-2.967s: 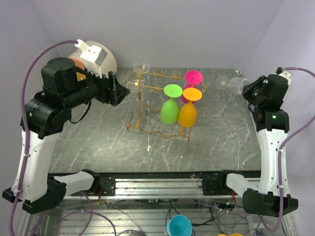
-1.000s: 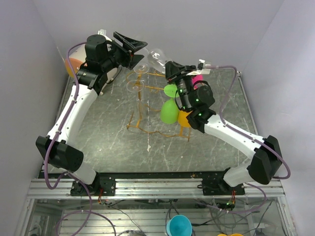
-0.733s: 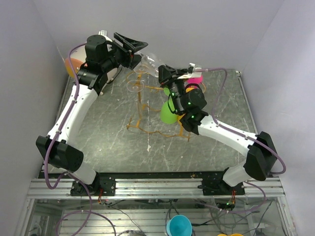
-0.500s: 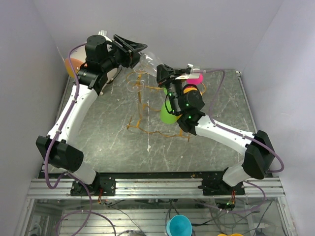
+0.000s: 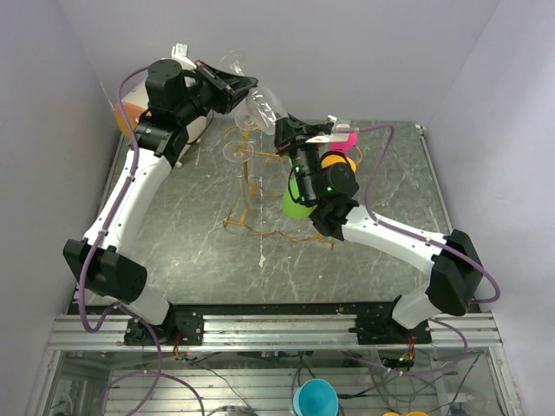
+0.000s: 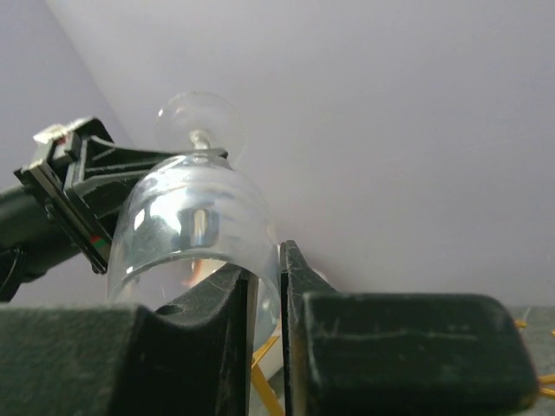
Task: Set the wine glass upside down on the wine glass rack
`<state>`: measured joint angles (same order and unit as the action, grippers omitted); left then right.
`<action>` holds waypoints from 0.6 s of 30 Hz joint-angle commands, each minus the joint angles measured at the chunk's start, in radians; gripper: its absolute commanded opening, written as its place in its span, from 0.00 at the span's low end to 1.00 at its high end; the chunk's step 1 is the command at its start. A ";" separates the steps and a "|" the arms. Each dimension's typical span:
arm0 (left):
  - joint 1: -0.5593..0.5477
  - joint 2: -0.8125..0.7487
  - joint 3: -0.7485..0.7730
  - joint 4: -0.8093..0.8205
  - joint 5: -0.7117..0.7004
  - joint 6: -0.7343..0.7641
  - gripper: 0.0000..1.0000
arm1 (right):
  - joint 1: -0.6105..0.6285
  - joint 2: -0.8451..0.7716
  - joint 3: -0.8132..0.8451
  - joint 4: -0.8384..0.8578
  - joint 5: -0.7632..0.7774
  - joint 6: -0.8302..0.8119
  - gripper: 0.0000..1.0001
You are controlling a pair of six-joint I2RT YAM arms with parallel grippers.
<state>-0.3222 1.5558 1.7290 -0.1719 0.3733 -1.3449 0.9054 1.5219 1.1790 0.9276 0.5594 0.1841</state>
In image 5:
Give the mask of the pink plastic wine glass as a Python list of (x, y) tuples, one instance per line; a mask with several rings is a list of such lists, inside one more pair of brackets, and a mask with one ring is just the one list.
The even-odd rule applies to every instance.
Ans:
[(347, 152), (358, 140), (357, 133), (333, 133), (329, 136), (328, 148), (331, 151)]

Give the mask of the clear plastic wine glass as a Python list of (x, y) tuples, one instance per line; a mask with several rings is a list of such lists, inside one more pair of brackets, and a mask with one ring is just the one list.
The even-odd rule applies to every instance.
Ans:
[(254, 149), (248, 141), (232, 140), (224, 145), (223, 155), (226, 160), (233, 163), (246, 163), (254, 154)]
[[(233, 50), (221, 59), (219, 67), (225, 72), (245, 75), (244, 63), (245, 53), (242, 50)], [(257, 86), (248, 93), (245, 109), (257, 122), (258, 130), (266, 135), (274, 135), (276, 121), (288, 116), (281, 100), (264, 86)]]
[(242, 131), (258, 130), (258, 124), (247, 109), (242, 109), (235, 115), (235, 124)]

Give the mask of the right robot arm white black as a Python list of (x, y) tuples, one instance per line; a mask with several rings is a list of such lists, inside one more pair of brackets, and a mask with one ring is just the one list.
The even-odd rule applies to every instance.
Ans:
[(323, 143), (346, 140), (353, 132), (333, 119), (308, 124), (285, 115), (275, 122), (274, 146), (291, 162), (287, 197), (310, 210), (310, 221), (321, 235), (374, 248), (429, 275), (428, 283), (386, 303), (382, 312), (363, 314), (351, 329), (371, 342), (404, 342), (436, 315), (464, 316), (485, 273), (465, 232), (424, 231), (375, 214), (356, 201), (359, 185), (348, 156), (319, 150)]

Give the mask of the orange plastic wine glass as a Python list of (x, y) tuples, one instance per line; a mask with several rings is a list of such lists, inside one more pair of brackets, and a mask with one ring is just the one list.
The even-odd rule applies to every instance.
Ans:
[(352, 172), (356, 172), (356, 162), (343, 152), (328, 151), (324, 153), (320, 159), (320, 166), (322, 168), (330, 167), (335, 164), (345, 164), (350, 167)]

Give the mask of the green plastic wine glass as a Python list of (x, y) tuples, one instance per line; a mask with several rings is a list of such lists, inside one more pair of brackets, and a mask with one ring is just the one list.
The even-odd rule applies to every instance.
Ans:
[(295, 219), (307, 218), (317, 207), (301, 204), (301, 197), (297, 187), (297, 180), (293, 169), (290, 171), (287, 186), (282, 197), (283, 212)]

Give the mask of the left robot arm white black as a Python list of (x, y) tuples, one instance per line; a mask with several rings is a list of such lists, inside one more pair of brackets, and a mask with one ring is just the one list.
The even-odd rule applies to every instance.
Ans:
[(129, 315), (127, 345), (167, 344), (177, 334), (174, 306), (147, 282), (147, 269), (129, 256), (155, 193), (189, 147), (187, 128), (210, 112), (229, 114), (258, 85), (258, 79), (228, 73), (197, 61), (184, 68), (161, 59), (147, 69), (147, 108), (130, 127), (125, 165), (108, 201), (82, 239), (69, 239), (63, 256), (77, 281), (82, 326), (91, 325), (85, 292), (114, 299), (101, 314), (113, 310)]

